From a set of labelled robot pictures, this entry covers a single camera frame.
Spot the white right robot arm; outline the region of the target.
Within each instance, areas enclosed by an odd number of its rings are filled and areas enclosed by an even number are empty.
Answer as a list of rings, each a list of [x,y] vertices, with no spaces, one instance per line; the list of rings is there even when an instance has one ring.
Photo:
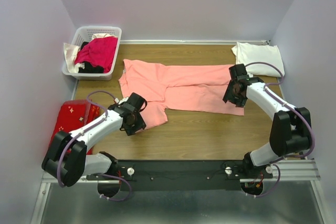
[[[255,177],[284,158],[304,158],[312,153],[316,139],[308,109],[288,103],[270,89],[269,83],[250,77],[244,64],[231,66],[229,74],[223,101],[242,108],[252,100],[272,119],[269,142],[245,154],[242,160],[241,171],[246,177]]]

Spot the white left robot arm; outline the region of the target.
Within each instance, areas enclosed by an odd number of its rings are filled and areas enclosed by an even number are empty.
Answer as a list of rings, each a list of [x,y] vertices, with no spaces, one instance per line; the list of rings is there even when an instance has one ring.
[[[107,154],[88,155],[88,151],[114,131],[128,136],[146,128],[141,112],[147,101],[136,93],[115,99],[97,119],[71,132],[55,134],[42,162],[42,169],[57,179],[60,187],[73,186],[83,175],[100,174],[104,179],[116,175],[116,166]]]

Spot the salmon pink t shirt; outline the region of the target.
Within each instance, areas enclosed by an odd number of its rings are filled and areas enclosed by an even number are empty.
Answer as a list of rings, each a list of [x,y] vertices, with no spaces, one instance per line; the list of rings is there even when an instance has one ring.
[[[123,63],[122,95],[136,93],[147,101],[141,112],[147,129],[166,123],[167,109],[244,115],[243,108],[223,101],[230,81],[229,65],[165,66],[128,59]]]

